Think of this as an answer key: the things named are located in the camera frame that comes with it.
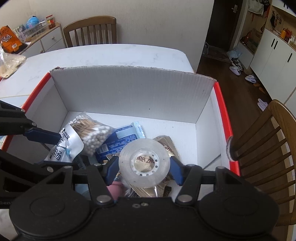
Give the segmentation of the cotton swabs bag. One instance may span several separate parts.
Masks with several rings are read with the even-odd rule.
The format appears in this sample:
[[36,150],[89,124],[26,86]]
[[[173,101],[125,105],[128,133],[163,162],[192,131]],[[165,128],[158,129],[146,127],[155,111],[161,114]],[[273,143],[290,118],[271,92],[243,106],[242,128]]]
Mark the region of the cotton swabs bag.
[[84,144],[83,153],[87,156],[93,156],[115,131],[115,128],[92,119],[86,113],[80,113],[69,124],[81,138]]

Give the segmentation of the pink pig toy figure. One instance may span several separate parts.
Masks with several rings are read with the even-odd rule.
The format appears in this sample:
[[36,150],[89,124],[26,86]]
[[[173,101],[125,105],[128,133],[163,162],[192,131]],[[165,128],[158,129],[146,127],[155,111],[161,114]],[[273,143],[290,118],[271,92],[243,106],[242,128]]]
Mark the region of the pink pig toy figure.
[[125,186],[120,181],[113,181],[111,185],[107,186],[107,189],[114,200],[125,196]]

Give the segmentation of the gold foil snack bag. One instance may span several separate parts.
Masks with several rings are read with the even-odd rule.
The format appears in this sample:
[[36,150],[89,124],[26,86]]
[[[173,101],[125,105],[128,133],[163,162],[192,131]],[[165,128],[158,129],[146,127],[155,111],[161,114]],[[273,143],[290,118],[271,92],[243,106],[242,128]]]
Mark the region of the gold foil snack bag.
[[170,157],[179,154],[169,136],[141,138],[121,150],[119,171],[139,197],[163,197],[170,180]]

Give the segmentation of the orange snack bag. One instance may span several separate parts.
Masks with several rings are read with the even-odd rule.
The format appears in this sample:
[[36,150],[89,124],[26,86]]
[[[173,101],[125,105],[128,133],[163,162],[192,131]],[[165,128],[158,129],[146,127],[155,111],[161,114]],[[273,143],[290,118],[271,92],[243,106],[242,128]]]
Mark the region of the orange snack bag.
[[22,43],[9,26],[1,27],[1,46],[6,53],[18,54],[22,52],[27,45]]

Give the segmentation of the wooden chair behind table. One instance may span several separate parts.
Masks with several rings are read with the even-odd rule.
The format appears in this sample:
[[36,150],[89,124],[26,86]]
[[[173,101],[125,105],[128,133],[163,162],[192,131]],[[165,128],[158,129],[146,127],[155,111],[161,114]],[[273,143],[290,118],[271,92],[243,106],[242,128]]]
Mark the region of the wooden chair behind table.
[[117,44],[117,20],[113,16],[92,16],[63,28],[67,47]]

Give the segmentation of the clear tape roll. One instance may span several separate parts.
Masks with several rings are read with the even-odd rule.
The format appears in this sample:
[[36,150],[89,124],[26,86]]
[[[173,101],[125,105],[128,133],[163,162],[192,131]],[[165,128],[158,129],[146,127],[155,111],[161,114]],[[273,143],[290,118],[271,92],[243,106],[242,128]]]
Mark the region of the clear tape roll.
[[170,156],[159,142],[141,138],[128,143],[119,154],[119,171],[130,185],[151,188],[170,170]]

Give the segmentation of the blue globe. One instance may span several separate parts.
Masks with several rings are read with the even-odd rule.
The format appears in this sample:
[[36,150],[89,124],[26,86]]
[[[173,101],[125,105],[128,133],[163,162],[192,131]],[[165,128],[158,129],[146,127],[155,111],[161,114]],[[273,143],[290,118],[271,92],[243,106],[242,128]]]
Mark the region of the blue globe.
[[34,27],[35,25],[39,24],[39,19],[36,16],[32,16],[29,18],[29,20],[27,20],[26,22],[26,29],[30,29],[32,27]]

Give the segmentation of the red cardboard box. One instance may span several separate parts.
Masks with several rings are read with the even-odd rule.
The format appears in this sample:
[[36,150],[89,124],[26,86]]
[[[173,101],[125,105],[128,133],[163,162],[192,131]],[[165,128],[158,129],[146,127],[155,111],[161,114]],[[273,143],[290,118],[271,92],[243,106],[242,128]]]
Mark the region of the red cardboard box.
[[114,128],[138,121],[147,138],[169,136],[183,164],[238,171],[220,86],[208,76],[148,67],[55,68],[32,93],[4,102],[53,132],[82,112]]

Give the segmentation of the blue wet wipe packet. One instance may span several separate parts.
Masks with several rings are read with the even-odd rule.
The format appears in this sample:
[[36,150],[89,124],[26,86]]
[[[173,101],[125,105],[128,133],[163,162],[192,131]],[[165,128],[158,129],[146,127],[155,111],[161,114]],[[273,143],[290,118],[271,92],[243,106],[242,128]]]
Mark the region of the blue wet wipe packet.
[[114,155],[120,153],[129,142],[139,138],[145,138],[145,134],[138,121],[116,128],[107,140],[96,149],[97,162],[102,164],[103,161],[110,160]]

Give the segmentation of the silver sausage snack packet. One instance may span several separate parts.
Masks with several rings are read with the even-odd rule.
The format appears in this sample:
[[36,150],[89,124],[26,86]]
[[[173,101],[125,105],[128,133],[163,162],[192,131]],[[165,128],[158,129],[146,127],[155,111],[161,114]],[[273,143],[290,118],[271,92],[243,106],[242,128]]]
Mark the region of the silver sausage snack packet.
[[74,128],[68,123],[59,133],[61,138],[53,146],[45,158],[45,161],[72,163],[83,149],[84,144]]

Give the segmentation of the white wardrobe cabinets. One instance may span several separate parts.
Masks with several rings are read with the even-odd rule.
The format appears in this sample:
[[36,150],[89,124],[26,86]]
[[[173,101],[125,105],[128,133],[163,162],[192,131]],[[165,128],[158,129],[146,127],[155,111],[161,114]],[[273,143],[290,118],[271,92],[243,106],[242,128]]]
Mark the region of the white wardrobe cabinets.
[[273,1],[255,54],[245,70],[253,73],[272,99],[287,104],[295,100],[295,44],[281,32],[295,37],[295,13],[283,2]]

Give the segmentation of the wooden chair at right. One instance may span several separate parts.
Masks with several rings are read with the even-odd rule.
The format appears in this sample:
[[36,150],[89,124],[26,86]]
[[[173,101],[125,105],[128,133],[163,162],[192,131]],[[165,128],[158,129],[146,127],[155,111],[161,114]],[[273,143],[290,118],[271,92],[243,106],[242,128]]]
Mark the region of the wooden chair at right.
[[[252,137],[254,137],[262,127],[270,121],[272,118],[275,119],[278,126],[274,128],[271,132],[269,132],[266,136],[264,136],[261,140],[253,144],[250,148],[245,150],[243,153],[239,153],[239,149],[241,149]],[[285,176],[289,173],[295,172],[295,116],[292,112],[284,106],[278,100],[272,100],[260,117],[251,125],[251,127],[236,141],[232,144],[230,151],[234,154],[235,158],[238,161],[241,161],[242,158],[248,156],[266,142],[268,142],[271,138],[275,137],[278,133],[282,132],[283,139],[280,140],[278,143],[273,145],[272,147],[268,148],[267,150],[263,151],[256,157],[245,161],[242,165],[240,165],[240,169],[243,170],[248,168],[254,164],[261,162],[263,159],[270,156],[270,154],[274,153],[275,151],[279,150],[282,146],[288,146],[288,152],[282,154],[280,157],[277,157],[271,161],[268,161],[266,164],[262,165],[261,167],[249,172],[246,175],[243,175],[244,178],[251,178],[256,176],[260,173],[263,173],[280,163],[284,163],[286,159],[291,158],[292,164],[287,168],[277,171],[276,173],[265,177],[261,180],[258,180],[253,183],[254,186],[258,187],[269,182],[275,181],[276,179]]]

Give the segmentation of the white side cabinet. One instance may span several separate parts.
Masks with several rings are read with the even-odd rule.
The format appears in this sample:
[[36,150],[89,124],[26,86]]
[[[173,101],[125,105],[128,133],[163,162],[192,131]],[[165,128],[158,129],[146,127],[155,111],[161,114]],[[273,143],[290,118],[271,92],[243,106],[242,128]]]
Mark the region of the white side cabinet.
[[32,39],[28,46],[20,52],[21,55],[29,58],[39,54],[66,48],[62,28],[59,22],[51,29],[46,29],[40,35]]

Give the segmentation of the plastic bag with flatbread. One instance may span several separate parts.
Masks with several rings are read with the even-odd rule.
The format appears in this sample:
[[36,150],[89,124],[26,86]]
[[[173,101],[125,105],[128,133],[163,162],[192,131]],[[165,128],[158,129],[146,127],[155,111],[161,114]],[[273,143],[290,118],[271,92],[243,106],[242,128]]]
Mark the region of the plastic bag with flatbread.
[[20,65],[26,61],[26,57],[19,54],[6,53],[0,46],[0,77],[8,78],[14,74]]

